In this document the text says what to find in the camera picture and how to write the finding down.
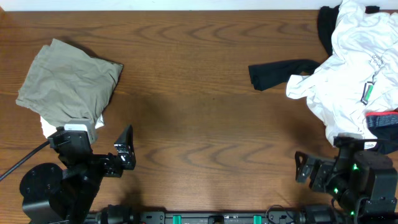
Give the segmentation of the grey-green shorts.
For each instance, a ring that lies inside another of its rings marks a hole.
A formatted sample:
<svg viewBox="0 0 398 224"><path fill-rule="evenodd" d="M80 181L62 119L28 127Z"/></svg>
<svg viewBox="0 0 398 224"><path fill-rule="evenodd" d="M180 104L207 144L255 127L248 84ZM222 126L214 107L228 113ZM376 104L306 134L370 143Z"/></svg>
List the grey-green shorts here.
<svg viewBox="0 0 398 224"><path fill-rule="evenodd" d="M35 56L16 104L56 127L72 119L96 122L109 103L122 69L119 63L91 57L53 39Z"/></svg>

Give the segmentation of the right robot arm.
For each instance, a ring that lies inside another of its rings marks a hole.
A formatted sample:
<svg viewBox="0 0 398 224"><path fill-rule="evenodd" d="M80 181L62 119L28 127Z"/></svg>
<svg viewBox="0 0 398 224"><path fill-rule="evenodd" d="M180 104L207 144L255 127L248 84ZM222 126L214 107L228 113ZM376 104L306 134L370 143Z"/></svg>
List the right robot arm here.
<svg viewBox="0 0 398 224"><path fill-rule="evenodd" d="M333 205L305 207L296 223L397 223L397 170L386 155L366 150L365 139L335 137L334 159L295 153L298 183L329 194Z"/></svg>

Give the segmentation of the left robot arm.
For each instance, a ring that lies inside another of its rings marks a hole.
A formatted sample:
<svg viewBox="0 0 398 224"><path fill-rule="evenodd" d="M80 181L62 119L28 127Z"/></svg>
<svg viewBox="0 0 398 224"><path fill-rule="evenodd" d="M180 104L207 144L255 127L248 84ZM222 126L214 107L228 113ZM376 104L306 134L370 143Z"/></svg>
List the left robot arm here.
<svg viewBox="0 0 398 224"><path fill-rule="evenodd" d="M132 136L128 126L114 143L116 154L94 154L86 131L61 128L49 136L50 147L66 168L43 163L23 176L22 210L31 223L137 223L139 217L122 205L90 213L102 180L135 168Z"/></svg>

